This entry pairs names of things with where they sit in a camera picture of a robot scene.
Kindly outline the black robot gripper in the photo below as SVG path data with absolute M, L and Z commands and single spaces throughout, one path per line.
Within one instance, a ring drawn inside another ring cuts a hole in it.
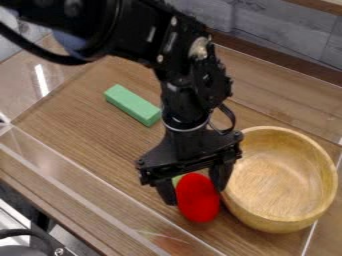
M 241 131 L 223 133 L 205 126 L 190 130 L 166 127 L 161 143 L 136 161 L 140 183 L 155 186 L 163 202 L 169 206 L 177 206 L 171 179 L 209 168 L 215 190 L 222 192 L 233 174 L 234 164 L 242 156 L 242 140 Z

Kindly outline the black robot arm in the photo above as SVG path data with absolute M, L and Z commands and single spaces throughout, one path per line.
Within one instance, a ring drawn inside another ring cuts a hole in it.
M 225 104 L 233 96 L 233 79 L 207 26 L 163 0 L 0 0 L 0 7 L 52 30 L 63 55 L 0 22 L 0 36 L 47 61 L 74 66 L 115 56 L 154 71 L 166 132 L 157 147 L 136 160 L 140 183 L 157 189 L 166 204 L 175 205 L 173 179 L 206 169 L 214 191 L 222 192 L 242 157 L 243 134 L 211 122 L 217 110 L 229 119 L 235 115 Z

